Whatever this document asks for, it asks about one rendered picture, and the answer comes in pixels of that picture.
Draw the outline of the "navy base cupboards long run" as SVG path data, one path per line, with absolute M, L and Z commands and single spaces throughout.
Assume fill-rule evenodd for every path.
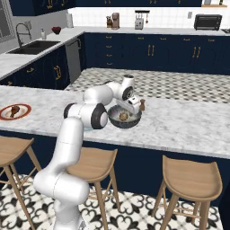
M 230 75 L 230 37 L 85 32 L 82 68 Z

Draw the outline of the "navy base cupboards under sink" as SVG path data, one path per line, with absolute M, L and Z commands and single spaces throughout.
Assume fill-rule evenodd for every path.
M 0 80 L 1 85 L 64 90 L 70 84 L 66 48 L 60 48 Z

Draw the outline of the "dark sink basin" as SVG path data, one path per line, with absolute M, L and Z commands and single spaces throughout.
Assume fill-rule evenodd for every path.
M 59 44 L 59 41 L 35 40 L 25 46 L 8 51 L 8 54 L 39 55 L 45 51 L 53 51 Z

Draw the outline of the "navy wall cupboards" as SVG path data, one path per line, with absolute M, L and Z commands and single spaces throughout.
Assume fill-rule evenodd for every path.
M 73 7 L 201 7 L 202 0 L 9 0 L 13 16 L 38 16 Z

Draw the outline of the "red rimmed white plate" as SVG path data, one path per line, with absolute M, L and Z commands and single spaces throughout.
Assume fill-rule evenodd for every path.
M 11 118 L 11 108 L 13 106 L 19 106 L 20 110 Z M 0 110 L 0 119 L 1 120 L 14 120 L 21 119 L 27 116 L 31 112 L 31 106 L 28 104 L 12 104 Z

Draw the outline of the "white paper towel roll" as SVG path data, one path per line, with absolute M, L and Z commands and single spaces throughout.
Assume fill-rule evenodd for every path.
M 73 15 L 71 13 L 66 14 L 67 28 L 74 28 Z

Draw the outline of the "wooden wall shelf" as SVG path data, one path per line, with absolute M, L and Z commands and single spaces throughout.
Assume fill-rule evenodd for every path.
M 222 7 L 227 8 L 227 1 L 228 0 L 202 0 L 201 6 L 202 7 Z

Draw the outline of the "white framed window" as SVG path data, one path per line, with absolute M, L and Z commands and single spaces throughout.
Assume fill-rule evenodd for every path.
M 0 43 L 14 38 L 13 26 L 5 0 L 0 0 Z

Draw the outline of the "steel spring tap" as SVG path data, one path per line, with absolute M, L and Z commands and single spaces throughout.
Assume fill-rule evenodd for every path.
M 26 32 L 19 32 L 19 31 L 18 31 L 18 27 L 19 27 L 20 25 L 23 25 L 23 26 L 25 27 Z M 29 27 L 28 27 L 25 23 L 22 23 L 22 22 L 19 22 L 19 23 L 16 25 L 16 28 L 15 28 L 15 29 L 16 29 L 16 37 L 17 37 L 17 40 L 18 40 L 18 44 L 19 44 L 19 47 L 21 48 L 23 42 L 21 41 L 20 36 L 21 36 L 21 35 L 28 35 L 29 38 L 30 38 L 30 40 L 31 40 L 31 32 L 30 32 Z

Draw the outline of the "black rail with hanging tools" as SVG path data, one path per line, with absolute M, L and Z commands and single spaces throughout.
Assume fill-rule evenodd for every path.
M 135 10 L 135 13 L 145 13 L 146 14 L 146 23 L 148 23 L 148 15 L 150 14 L 149 10 Z

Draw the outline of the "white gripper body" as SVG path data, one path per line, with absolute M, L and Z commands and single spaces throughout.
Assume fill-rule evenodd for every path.
M 137 98 L 129 98 L 125 101 L 116 100 L 116 103 L 132 114 L 139 113 L 140 100 Z

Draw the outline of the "steel dishwasher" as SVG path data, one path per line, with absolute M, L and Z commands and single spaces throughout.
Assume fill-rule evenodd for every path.
M 78 39 L 73 39 L 66 43 L 66 58 L 70 83 L 73 84 L 81 74 Z

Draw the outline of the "brown chicken drumstick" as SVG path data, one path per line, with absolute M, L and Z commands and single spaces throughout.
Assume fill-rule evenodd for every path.
M 13 106 L 11 108 L 11 118 L 20 110 L 19 106 Z

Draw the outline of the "navy island cabinet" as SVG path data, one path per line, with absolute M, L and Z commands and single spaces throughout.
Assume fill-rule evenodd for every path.
M 0 130 L 0 136 L 20 137 L 31 139 L 34 137 L 32 149 L 37 156 L 41 168 L 47 166 L 52 158 L 56 137 L 32 135 L 19 132 Z M 131 146 L 117 146 L 97 142 L 84 141 L 84 147 L 96 147 L 113 150 L 118 148 L 115 160 L 115 174 L 119 191 L 129 191 L 136 194 L 146 194 L 155 197 L 162 182 L 162 155 L 169 158 L 191 160 L 200 163 L 217 162 L 223 182 L 223 191 L 220 197 L 211 204 L 217 207 L 230 204 L 230 160 L 202 155 L 189 155 L 176 152 L 166 152 L 154 149 L 138 148 Z M 19 174 L 29 174 L 32 168 L 30 157 L 23 155 L 16 162 Z

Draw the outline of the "black toaster oven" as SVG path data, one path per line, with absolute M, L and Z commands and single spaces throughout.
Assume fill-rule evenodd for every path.
M 197 14 L 194 22 L 195 30 L 218 31 L 222 21 L 220 14 Z

